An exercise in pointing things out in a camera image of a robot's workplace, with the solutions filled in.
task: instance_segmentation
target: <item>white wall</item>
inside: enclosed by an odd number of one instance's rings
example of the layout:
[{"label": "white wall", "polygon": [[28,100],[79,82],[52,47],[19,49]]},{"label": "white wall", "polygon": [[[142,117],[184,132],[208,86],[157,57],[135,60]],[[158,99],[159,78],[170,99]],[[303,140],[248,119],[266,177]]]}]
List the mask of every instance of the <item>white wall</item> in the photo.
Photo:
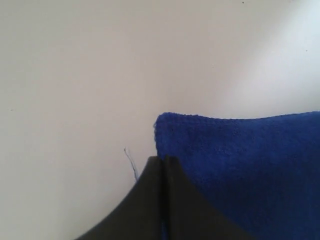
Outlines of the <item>white wall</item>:
[{"label": "white wall", "polygon": [[173,111],[320,110],[318,0],[0,3],[0,239],[71,240],[156,153]]}]

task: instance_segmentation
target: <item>blue towel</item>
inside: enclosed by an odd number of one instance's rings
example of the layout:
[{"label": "blue towel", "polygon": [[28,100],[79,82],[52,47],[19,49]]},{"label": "blue towel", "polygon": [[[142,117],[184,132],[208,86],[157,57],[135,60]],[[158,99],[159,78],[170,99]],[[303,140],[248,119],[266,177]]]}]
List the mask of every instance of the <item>blue towel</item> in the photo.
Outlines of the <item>blue towel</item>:
[{"label": "blue towel", "polygon": [[260,119],[164,113],[158,155],[262,240],[320,240],[320,111]]}]

